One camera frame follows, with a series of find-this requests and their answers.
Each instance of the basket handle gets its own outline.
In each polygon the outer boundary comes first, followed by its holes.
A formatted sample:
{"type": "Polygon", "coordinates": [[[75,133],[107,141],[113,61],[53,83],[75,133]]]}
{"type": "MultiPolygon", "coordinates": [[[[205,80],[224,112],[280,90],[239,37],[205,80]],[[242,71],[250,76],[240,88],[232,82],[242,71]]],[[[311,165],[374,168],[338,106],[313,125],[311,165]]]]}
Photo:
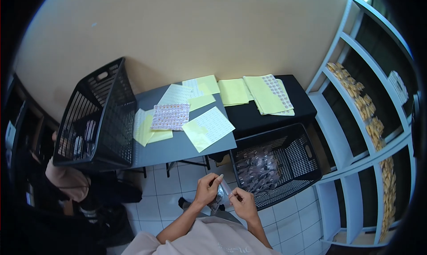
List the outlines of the basket handle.
{"type": "Polygon", "coordinates": [[[308,145],[305,146],[305,151],[307,152],[307,156],[311,159],[313,153],[311,152],[310,147],[308,145]]]}
{"type": "Polygon", "coordinates": [[[102,71],[102,73],[100,73],[100,74],[98,74],[96,77],[95,77],[95,80],[96,81],[101,81],[102,79],[104,79],[104,78],[106,78],[106,77],[108,77],[108,72],[106,72],[106,71],[102,71]]]}

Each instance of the hand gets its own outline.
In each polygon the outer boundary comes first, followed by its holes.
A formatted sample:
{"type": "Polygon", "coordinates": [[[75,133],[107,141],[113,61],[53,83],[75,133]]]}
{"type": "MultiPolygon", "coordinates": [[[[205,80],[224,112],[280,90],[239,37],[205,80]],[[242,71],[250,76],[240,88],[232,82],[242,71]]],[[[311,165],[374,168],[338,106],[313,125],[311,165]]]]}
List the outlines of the hand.
{"type": "Polygon", "coordinates": [[[247,222],[259,220],[257,206],[252,193],[246,192],[241,188],[235,188],[232,193],[228,195],[228,199],[230,199],[236,214],[240,218],[247,222]]]}
{"type": "Polygon", "coordinates": [[[201,210],[207,204],[211,203],[218,194],[218,186],[223,176],[223,174],[218,176],[216,173],[210,173],[200,178],[197,182],[197,191],[192,205],[197,206],[201,210]]]}

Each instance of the black mesh crate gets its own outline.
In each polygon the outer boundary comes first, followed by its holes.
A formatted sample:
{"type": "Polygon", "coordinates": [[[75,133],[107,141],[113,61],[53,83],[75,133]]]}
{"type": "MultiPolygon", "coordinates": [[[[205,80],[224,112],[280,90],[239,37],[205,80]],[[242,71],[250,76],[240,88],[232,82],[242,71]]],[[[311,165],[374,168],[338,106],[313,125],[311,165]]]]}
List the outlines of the black mesh crate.
{"type": "Polygon", "coordinates": [[[292,124],[251,135],[236,140],[236,144],[237,148],[230,150],[230,158],[240,188],[242,184],[235,164],[237,155],[250,152],[257,147],[272,146],[280,179],[272,193],[255,197],[259,211],[294,196],[322,177],[316,154],[302,124],[292,124]]]}
{"type": "Polygon", "coordinates": [[[125,59],[80,80],[62,116],[53,154],[55,166],[89,171],[131,167],[136,112],[125,59]]]}

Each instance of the sock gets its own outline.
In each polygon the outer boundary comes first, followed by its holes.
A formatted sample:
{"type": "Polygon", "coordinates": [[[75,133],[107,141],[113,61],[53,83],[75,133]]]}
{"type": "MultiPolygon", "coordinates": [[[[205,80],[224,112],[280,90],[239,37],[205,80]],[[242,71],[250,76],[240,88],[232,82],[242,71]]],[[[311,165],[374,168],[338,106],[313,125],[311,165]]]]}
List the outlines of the sock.
{"type": "Polygon", "coordinates": [[[184,204],[184,202],[188,202],[187,200],[185,200],[183,197],[180,197],[178,200],[178,206],[182,209],[182,206],[184,204]]]}

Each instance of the ziplock bag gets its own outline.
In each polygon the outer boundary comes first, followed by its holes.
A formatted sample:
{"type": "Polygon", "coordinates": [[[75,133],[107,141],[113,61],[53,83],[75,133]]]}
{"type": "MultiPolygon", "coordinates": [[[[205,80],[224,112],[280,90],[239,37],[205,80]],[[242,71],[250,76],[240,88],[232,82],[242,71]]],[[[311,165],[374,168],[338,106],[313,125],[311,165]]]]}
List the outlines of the ziplock bag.
{"type": "Polygon", "coordinates": [[[212,213],[215,213],[221,204],[227,208],[230,206],[230,200],[228,199],[228,195],[232,193],[232,189],[228,186],[228,184],[223,179],[218,186],[218,193],[216,198],[211,202],[209,206],[212,210],[212,213]]]}

